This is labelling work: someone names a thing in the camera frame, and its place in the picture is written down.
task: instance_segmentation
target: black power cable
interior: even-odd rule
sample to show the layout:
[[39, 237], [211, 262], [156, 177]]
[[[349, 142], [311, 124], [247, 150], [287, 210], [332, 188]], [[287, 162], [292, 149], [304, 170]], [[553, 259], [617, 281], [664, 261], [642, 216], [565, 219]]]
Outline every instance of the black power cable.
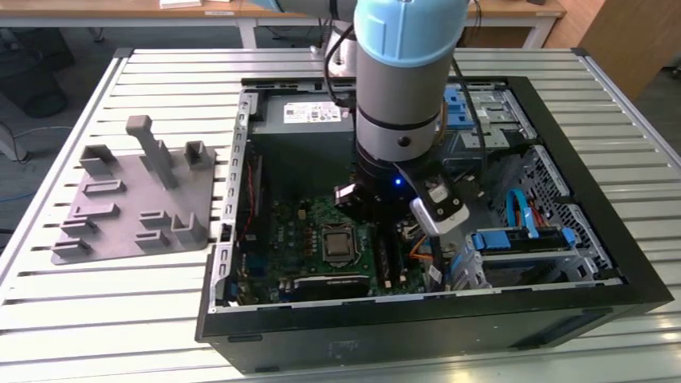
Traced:
[[480, 177], [488, 170], [488, 145], [485, 144], [485, 136], [482, 133], [482, 125], [480, 124], [480, 117], [477, 116], [476, 105], [473, 104], [473, 99], [470, 98], [470, 92], [468, 91], [468, 83], [464, 75], [461, 73], [461, 68], [458, 68], [457, 59], [452, 55], [452, 67], [454, 69], [454, 74], [457, 75], [458, 84], [461, 85], [461, 91], [464, 92], [464, 98], [466, 99], [468, 111], [470, 112], [470, 117], [473, 118], [473, 123], [476, 125], [476, 133], [477, 133], [477, 142], [480, 143]]
[[338, 97], [336, 96], [336, 92], [333, 91], [333, 88], [330, 87], [329, 63], [330, 63], [330, 58], [333, 57], [333, 55], [336, 54], [336, 51], [341, 47], [342, 41], [348, 38], [348, 36], [350, 36], [352, 31], [354, 31], [354, 25], [348, 26], [348, 29], [345, 30], [345, 32], [342, 32], [342, 35], [340, 36], [338, 40], [330, 47], [330, 51], [326, 54], [326, 57], [324, 59], [324, 82], [326, 85], [326, 92], [329, 93], [330, 100], [333, 101], [336, 106], [338, 106], [340, 108], [349, 108], [349, 105], [346, 105], [345, 102], [338, 99]]

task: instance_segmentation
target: motherboard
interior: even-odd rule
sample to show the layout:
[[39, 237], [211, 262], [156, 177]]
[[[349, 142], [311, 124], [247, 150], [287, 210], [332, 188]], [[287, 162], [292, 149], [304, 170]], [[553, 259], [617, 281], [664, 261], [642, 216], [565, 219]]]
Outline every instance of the motherboard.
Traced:
[[245, 255], [248, 286], [241, 290], [256, 301], [247, 304], [424, 292], [421, 265], [401, 247], [398, 283], [380, 278], [374, 227], [346, 218], [329, 196], [273, 201], [268, 226], [269, 239]]

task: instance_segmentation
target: orange wire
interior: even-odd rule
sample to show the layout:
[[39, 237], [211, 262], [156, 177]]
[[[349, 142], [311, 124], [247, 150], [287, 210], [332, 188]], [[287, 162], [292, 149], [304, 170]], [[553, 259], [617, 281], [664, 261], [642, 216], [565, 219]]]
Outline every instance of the orange wire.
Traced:
[[421, 244], [424, 243], [425, 239], [428, 237], [424, 235], [422, 238], [418, 240], [418, 242], [416, 243], [416, 246], [414, 248], [412, 249], [412, 251], [409, 252], [409, 257], [414, 256], [416, 254], [416, 251], [418, 250], [418, 247], [421, 246]]
[[410, 255], [409, 257], [412, 259], [428, 259], [429, 261], [433, 260], [433, 257], [430, 257], [429, 255], [422, 255], [422, 254], [414, 254], [414, 255]]

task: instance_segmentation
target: black cable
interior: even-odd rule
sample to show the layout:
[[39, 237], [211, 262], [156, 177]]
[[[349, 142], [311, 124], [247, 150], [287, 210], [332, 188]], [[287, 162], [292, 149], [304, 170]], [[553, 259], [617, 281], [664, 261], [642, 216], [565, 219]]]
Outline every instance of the black cable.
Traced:
[[16, 137], [15, 137], [15, 135], [13, 135], [13, 131], [12, 131], [12, 129], [8, 127], [8, 125], [7, 125], [4, 122], [1, 122], [1, 121], [0, 121], [0, 126], [3, 126], [3, 127], [4, 127], [4, 129], [5, 129], [5, 130], [8, 131], [8, 133], [9, 133], [9, 136], [12, 137], [13, 155], [15, 155], [15, 157], [17, 157], [17, 163], [19, 163], [20, 165], [25, 165], [25, 164], [31, 161], [31, 153], [28, 153], [28, 152], [25, 153], [25, 157], [24, 157], [24, 159], [23, 159], [23, 160], [19, 158], [19, 151], [17, 151], [17, 139], [16, 139]]
[[348, 29], [345, 30], [345, 32], [342, 32], [342, 35], [338, 38], [338, 41], [330, 47], [330, 51], [326, 54], [326, 57], [324, 59], [324, 83], [326, 85], [326, 92], [329, 94], [330, 100], [333, 101], [336, 106], [338, 106], [340, 108], [348, 108], [348, 105], [345, 105], [345, 102], [342, 100], [338, 100], [338, 97], [336, 96], [333, 88], [330, 87], [329, 63], [330, 63], [330, 58], [333, 57], [333, 55], [336, 54], [336, 51], [341, 47], [342, 41], [348, 38], [348, 36], [350, 36], [350, 33], [353, 30], [354, 30], [354, 25], [348, 26]]
[[470, 92], [468, 91], [466, 79], [461, 73], [461, 68], [458, 68], [457, 59], [452, 55], [452, 67], [454, 69], [454, 74], [458, 77], [458, 84], [461, 84], [461, 91], [464, 92], [464, 97], [466, 99], [468, 110], [470, 111], [470, 117], [473, 118], [473, 123], [476, 125], [476, 133], [477, 133], [477, 142], [480, 143], [480, 177], [482, 178], [482, 174], [488, 170], [488, 146], [485, 144], [485, 136], [482, 134], [482, 125], [480, 124], [480, 117], [477, 116], [476, 105], [473, 104], [473, 99], [470, 98]]
[[462, 38], [462, 47], [470, 46], [477, 36], [480, 35], [480, 30], [482, 28], [482, 7], [480, 6], [480, 2], [473, 0], [476, 5], [476, 21], [473, 23], [473, 27], [470, 28], [470, 33], [468, 33]]

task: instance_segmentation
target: aluminum workbench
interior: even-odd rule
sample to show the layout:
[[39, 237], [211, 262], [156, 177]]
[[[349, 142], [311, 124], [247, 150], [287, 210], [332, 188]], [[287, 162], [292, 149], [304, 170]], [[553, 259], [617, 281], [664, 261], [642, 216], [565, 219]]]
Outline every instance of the aluminum workbench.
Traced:
[[[528, 76], [676, 302], [556, 349], [307, 372], [292, 381], [681, 380], [681, 160], [589, 57], [569, 50], [462, 49], [466, 75]], [[0, 381], [216, 381], [240, 377], [193, 340], [208, 250], [53, 266], [85, 145], [140, 152], [147, 114], [169, 148], [203, 140], [229, 158], [240, 80], [317, 77], [304, 49], [139, 49], [115, 58], [0, 257]], [[224, 194], [219, 162], [213, 195]], [[221, 201], [215, 198], [213, 212]], [[211, 235], [217, 235], [211, 227]]]

